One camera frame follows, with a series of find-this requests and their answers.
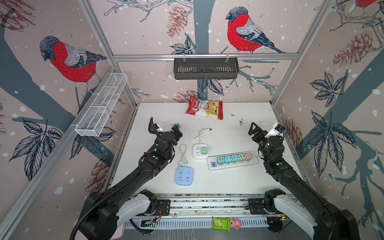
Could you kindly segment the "pink charger plug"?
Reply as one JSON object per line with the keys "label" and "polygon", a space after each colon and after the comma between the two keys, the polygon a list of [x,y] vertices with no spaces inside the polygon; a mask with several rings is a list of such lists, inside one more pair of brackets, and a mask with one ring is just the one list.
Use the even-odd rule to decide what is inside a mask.
{"label": "pink charger plug", "polygon": [[253,153],[246,153],[246,161],[250,161],[253,157]]}

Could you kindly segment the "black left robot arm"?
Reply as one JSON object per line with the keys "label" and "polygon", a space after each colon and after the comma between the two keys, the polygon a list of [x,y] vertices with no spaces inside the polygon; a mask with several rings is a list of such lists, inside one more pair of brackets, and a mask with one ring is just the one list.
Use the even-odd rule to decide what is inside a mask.
{"label": "black left robot arm", "polygon": [[133,217],[156,209],[157,197],[148,190],[133,194],[146,182],[156,177],[175,157],[174,147],[183,136],[173,125],[171,131],[160,132],[150,120],[148,131],[156,135],[154,144],[139,159],[138,167],[113,187],[101,194],[90,194],[75,224],[70,239],[81,233],[88,240],[109,240],[117,228]]}

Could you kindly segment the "teal charger plug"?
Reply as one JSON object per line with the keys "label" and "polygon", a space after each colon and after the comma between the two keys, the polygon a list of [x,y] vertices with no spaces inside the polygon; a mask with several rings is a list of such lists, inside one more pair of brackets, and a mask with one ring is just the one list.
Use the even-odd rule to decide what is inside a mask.
{"label": "teal charger plug", "polygon": [[220,164],[224,164],[225,163],[225,157],[218,157],[217,158],[217,163],[220,165]]}
{"label": "teal charger plug", "polygon": [[238,155],[233,155],[232,156],[232,163],[235,163],[235,162],[238,162],[238,161],[239,161]]}

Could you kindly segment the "long white pastel power strip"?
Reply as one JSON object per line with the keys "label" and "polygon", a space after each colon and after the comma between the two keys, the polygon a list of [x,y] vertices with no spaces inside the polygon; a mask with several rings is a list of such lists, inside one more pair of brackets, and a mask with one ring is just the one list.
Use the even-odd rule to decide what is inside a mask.
{"label": "long white pastel power strip", "polygon": [[210,171],[246,167],[259,163],[260,157],[254,151],[217,155],[207,158]]}

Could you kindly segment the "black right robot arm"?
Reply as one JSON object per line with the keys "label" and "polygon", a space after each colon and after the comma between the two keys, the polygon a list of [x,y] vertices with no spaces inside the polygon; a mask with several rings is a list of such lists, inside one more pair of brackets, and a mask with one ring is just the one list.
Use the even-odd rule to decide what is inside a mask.
{"label": "black right robot arm", "polygon": [[276,182],[291,192],[293,201],[280,189],[265,192],[264,210],[288,216],[313,240],[360,239],[355,216],[341,210],[312,189],[283,158],[284,128],[276,124],[269,132],[252,123],[248,134],[259,145],[264,167]]}

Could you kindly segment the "green charger plug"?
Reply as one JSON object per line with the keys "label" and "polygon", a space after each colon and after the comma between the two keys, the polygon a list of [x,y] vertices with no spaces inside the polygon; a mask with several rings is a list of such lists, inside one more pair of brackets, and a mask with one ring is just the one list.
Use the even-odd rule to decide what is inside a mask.
{"label": "green charger plug", "polygon": [[245,154],[239,154],[238,157],[239,157],[239,162],[246,160],[246,155]]}
{"label": "green charger plug", "polygon": [[207,147],[200,147],[200,152],[202,155],[207,155],[209,153]]}

